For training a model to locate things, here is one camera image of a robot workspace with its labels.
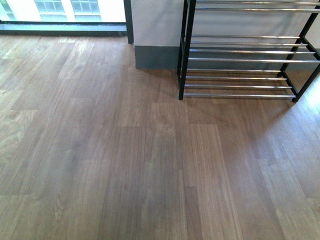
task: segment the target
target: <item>window sill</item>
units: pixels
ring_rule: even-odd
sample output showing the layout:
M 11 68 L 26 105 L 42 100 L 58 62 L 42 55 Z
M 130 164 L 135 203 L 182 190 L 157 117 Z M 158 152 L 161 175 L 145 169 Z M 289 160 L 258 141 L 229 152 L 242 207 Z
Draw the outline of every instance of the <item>window sill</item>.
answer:
M 0 34 L 45 36 L 126 36 L 126 25 L 0 24 Z

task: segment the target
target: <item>metal shoe rack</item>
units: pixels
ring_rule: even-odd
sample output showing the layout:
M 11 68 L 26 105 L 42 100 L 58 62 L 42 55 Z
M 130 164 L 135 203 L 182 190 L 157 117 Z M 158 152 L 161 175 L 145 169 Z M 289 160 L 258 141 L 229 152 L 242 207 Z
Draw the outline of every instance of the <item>metal shoe rack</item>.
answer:
M 310 14 L 299 36 L 258 36 L 258 35 L 201 35 L 193 34 L 194 17 L 196 12 L 246 12 L 246 13 L 304 13 Z M 177 78 L 179 88 L 179 100 L 183 97 L 239 97 L 239 98 L 285 98 L 297 102 L 307 90 L 312 81 L 320 72 L 320 53 L 306 39 L 306 34 L 320 12 L 318 2 L 295 2 L 295 1 L 239 1 L 239 0 L 184 0 L 180 49 L 177 66 Z M 262 43 L 243 42 L 241 40 L 263 40 Z M 270 40 L 286 41 L 285 43 L 270 43 Z M 241 47 L 265 47 L 277 48 L 276 50 L 245 50 Z M 190 57 L 190 53 L 216 54 L 218 57 Z M 294 60 L 295 55 L 313 55 L 312 60 Z M 257 59 L 256 56 L 266 55 L 267 59 Z M 188 68 L 190 63 L 223 63 L 231 65 L 242 64 L 281 64 L 279 70 L 273 69 L 203 69 Z M 309 76 L 305 84 L 297 90 L 286 73 L 289 64 L 316 64 L 314 72 Z M 253 94 L 234 94 L 233 90 L 251 90 Z

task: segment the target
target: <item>wooden floor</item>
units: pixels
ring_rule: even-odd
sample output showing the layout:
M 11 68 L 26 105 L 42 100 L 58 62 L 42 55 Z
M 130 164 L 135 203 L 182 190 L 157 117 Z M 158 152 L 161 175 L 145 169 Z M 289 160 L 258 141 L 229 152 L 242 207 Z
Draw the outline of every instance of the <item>wooden floor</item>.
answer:
M 319 78 L 296 104 L 179 101 L 134 58 L 0 36 L 1 240 L 320 239 Z

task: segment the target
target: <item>gray baseboard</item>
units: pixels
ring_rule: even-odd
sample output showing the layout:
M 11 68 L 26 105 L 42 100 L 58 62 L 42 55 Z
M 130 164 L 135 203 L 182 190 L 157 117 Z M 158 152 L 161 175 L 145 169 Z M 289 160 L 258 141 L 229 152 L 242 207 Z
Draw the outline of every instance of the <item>gray baseboard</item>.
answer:
M 178 46 L 134 46 L 137 69 L 176 69 Z
M 176 69 L 178 63 L 179 47 L 176 46 L 135 46 L 135 66 L 137 69 Z M 243 50 L 273 50 L 261 48 L 246 48 Z M 224 53 L 225 58 L 243 58 L 243 55 L 234 53 Z M 190 57 L 219 58 L 221 53 L 196 53 Z M 259 54 L 257 59 L 284 59 L 283 55 L 270 56 L 269 54 Z M 312 54 L 300 54 L 294 56 L 294 60 L 315 60 Z M 282 64 L 279 63 L 245 63 L 245 62 L 190 62 L 190 68 L 197 69 L 247 69 L 247 70 L 279 70 Z M 314 70 L 317 64 L 292 63 L 288 70 Z

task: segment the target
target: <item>window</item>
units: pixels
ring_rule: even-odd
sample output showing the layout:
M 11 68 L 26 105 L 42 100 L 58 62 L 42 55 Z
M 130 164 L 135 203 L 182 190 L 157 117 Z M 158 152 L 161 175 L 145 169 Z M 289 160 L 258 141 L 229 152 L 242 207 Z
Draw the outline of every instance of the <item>window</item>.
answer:
M 71 0 L 77 22 L 101 22 L 98 0 Z
M 34 0 L 44 22 L 67 22 L 61 0 Z
M 3 9 L 5 10 L 5 13 L 7 14 L 8 18 L 10 19 L 10 21 L 15 21 L 16 18 L 15 18 L 15 15 L 14 13 L 12 12 L 9 4 L 7 3 L 6 0 L 0 0 L 0 3 L 3 7 Z

